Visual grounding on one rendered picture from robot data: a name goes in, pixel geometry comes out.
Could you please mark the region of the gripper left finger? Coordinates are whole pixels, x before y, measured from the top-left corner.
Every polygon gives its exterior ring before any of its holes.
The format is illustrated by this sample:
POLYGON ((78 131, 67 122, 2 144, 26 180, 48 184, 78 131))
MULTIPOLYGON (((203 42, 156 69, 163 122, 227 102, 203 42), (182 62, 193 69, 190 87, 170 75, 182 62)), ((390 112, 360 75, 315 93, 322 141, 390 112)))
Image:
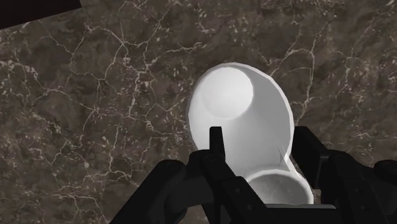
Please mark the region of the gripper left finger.
POLYGON ((191 153, 187 164, 157 163, 110 224, 179 224, 197 205, 210 224, 267 224, 265 204, 225 162, 221 127, 209 129, 209 149, 191 153))

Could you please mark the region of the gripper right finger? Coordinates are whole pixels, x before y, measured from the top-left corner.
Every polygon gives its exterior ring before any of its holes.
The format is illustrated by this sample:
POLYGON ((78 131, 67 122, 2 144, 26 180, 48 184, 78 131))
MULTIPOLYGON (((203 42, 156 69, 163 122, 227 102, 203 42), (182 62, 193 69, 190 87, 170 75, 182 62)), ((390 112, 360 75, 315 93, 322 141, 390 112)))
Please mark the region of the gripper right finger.
POLYGON ((397 224, 397 160, 365 166, 306 126, 295 127, 291 155, 321 202, 340 212, 339 224, 397 224))

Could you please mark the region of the white vase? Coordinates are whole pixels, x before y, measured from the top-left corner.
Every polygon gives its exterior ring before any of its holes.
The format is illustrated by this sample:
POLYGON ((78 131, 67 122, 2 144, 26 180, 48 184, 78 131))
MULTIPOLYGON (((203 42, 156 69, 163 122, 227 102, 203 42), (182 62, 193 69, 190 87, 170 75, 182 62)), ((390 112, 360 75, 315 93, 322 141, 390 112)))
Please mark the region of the white vase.
POLYGON ((266 204, 313 204, 308 181, 289 156, 295 129, 288 99, 272 77, 236 62, 208 69, 187 109, 196 149, 209 148, 209 129, 221 127, 225 159, 266 204))

